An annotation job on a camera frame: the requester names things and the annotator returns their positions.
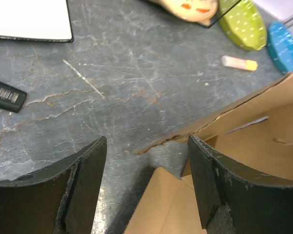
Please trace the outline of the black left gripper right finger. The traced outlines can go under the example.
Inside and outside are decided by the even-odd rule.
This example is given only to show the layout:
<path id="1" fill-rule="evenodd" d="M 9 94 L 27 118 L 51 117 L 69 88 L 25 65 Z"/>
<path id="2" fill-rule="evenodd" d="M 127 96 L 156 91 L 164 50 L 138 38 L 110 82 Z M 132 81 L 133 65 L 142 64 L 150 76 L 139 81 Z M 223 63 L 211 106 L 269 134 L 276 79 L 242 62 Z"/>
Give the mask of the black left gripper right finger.
<path id="1" fill-rule="evenodd" d="M 227 206 L 238 234 L 293 234 L 293 180 L 248 167 L 193 135 L 187 145 L 203 228 Z"/>

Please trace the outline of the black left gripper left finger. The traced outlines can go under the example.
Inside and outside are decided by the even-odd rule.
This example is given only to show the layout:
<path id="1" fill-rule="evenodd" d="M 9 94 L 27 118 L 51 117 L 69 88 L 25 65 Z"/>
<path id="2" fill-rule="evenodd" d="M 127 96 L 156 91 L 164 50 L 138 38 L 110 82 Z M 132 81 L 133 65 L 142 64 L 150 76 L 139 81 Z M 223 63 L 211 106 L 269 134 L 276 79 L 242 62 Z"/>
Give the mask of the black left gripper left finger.
<path id="1" fill-rule="evenodd" d="M 106 156 L 102 136 L 49 166 L 0 181 L 0 234 L 89 234 Z"/>

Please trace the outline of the brown cardboard box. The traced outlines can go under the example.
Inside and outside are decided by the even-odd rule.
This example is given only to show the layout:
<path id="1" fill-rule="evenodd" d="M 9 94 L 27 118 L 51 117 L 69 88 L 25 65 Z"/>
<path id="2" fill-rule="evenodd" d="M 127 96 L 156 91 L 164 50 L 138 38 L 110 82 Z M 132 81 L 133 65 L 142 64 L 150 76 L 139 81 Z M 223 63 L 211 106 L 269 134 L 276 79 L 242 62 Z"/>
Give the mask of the brown cardboard box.
<path id="1" fill-rule="evenodd" d="M 293 72 L 152 146 L 188 143 L 190 135 L 248 167 L 293 180 Z M 201 226 L 189 157 L 181 178 L 154 171 L 125 233 L 237 234 L 227 206 Z"/>

